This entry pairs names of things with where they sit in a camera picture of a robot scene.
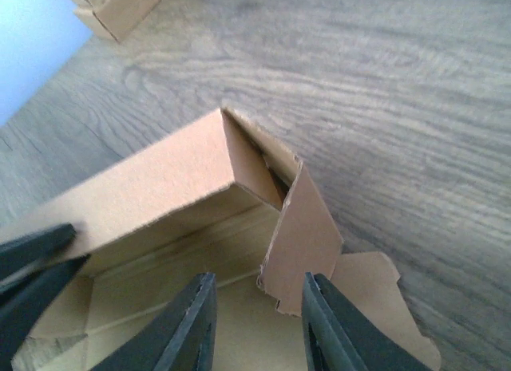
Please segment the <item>wooden table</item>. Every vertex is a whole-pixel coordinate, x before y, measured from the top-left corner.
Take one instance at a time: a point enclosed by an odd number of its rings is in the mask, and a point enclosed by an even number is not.
[[[395,261],[444,370],[511,369],[511,0],[164,0],[0,129],[0,223],[219,105]]]

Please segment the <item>partially folded box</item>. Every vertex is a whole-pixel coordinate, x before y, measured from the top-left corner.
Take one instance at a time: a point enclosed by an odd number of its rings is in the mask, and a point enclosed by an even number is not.
[[[79,234],[53,261],[92,257],[31,336],[83,338],[41,369],[91,368],[205,271],[219,284],[215,370],[306,369],[292,315],[307,271],[332,278],[387,336],[439,368],[391,262],[379,253],[340,255],[341,236],[306,165],[232,110],[69,190],[0,230],[0,241],[59,223]]]

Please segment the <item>wood grain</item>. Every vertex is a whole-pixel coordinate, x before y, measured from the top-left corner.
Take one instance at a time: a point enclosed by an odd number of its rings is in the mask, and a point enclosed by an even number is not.
[[[164,0],[0,129],[0,223],[219,105],[395,261],[444,370],[511,369],[511,0]]]

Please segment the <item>blue surface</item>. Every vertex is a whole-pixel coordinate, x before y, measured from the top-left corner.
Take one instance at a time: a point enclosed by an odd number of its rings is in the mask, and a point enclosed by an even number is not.
[[[89,39],[70,0],[0,0],[0,125]]]

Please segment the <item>gray wooden surface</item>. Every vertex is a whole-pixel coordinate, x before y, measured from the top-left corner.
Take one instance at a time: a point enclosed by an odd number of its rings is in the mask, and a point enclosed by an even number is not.
[[[219,105],[395,261],[444,370],[511,369],[511,0],[164,0],[0,129],[0,223]]]

